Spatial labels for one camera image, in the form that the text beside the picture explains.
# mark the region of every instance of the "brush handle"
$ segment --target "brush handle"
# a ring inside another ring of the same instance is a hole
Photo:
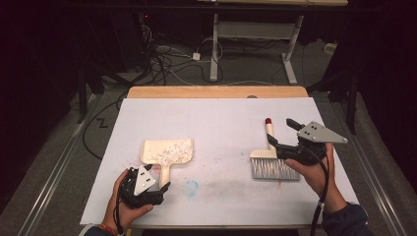
[[[273,126],[272,126],[272,121],[270,120],[270,118],[267,118],[265,120],[265,125],[267,127],[267,134],[273,137]],[[275,149],[275,147],[272,145],[269,145],[269,149]]]

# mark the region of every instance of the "dustpan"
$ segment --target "dustpan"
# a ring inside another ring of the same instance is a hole
[[[144,141],[141,161],[160,165],[159,189],[169,182],[171,165],[186,164],[193,157],[193,141],[161,140]]]

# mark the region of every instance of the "dark background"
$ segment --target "dark background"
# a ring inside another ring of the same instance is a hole
[[[384,2],[349,4],[378,6]],[[357,77],[359,91],[384,142],[417,189],[413,174],[417,141],[415,9],[412,0],[391,0],[380,14],[355,17],[349,25],[342,17],[309,16],[299,40],[303,44],[318,38],[339,41],[325,80],[340,70]],[[0,3],[1,210],[49,132],[71,108],[69,101],[78,89],[78,72],[85,58],[111,72],[126,71],[143,59],[138,26],[132,20],[135,17],[131,13],[93,13],[86,17],[64,10],[53,0]],[[211,19],[210,15],[153,13],[149,24],[155,33],[160,31],[172,40],[198,46],[202,36],[211,31]],[[350,82],[339,80],[325,89],[342,99]]]

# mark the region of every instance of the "desk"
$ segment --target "desk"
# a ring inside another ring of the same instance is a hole
[[[219,3],[235,4],[272,4],[272,5],[301,5],[301,6],[346,6],[347,0],[218,0]],[[272,24],[272,23],[251,23],[251,22],[224,22],[218,19],[218,14],[214,14],[213,33],[212,33],[212,56],[210,64],[209,79],[217,81],[218,56],[217,46],[219,37],[244,37],[244,38],[266,38],[266,39],[289,39],[286,53],[281,54],[282,63],[287,75],[288,83],[297,85],[294,70],[291,66],[291,56],[297,42],[304,16],[298,16],[294,24]]]
[[[258,98],[245,98],[248,95]],[[310,225],[318,197],[305,180],[254,180],[249,160],[251,150],[268,148],[266,117],[272,119],[275,136],[288,145],[295,145],[297,140],[285,118],[323,123],[313,98],[307,97],[303,88],[140,87],[131,88],[128,97],[123,101],[81,224],[101,221],[117,176],[123,169],[139,165],[143,140],[191,138],[193,159],[186,165],[172,166],[165,201],[135,221],[133,227]],[[337,153],[335,166],[340,191],[346,200],[358,203]]]

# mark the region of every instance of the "person's left hand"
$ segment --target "person's left hand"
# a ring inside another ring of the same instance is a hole
[[[123,178],[127,175],[129,172],[128,169],[125,169],[122,174],[117,178],[116,182],[114,183],[113,187],[113,194],[111,195],[110,200],[108,201],[107,210],[105,212],[104,219],[102,221],[102,224],[105,226],[114,229],[117,232],[117,226],[114,222],[113,218],[113,212],[116,208],[116,198],[117,198],[117,192],[119,190],[120,183],[122,182]],[[130,227],[132,222],[145,215],[146,213],[150,212],[153,209],[153,205],[145,205],[141,206],[140,208],[131,209],[128,206],[126,206],[123,202],[120,202],[119,204],[119,216],[120,216],[120,225],[123,227],[123,230],[126,230]]]

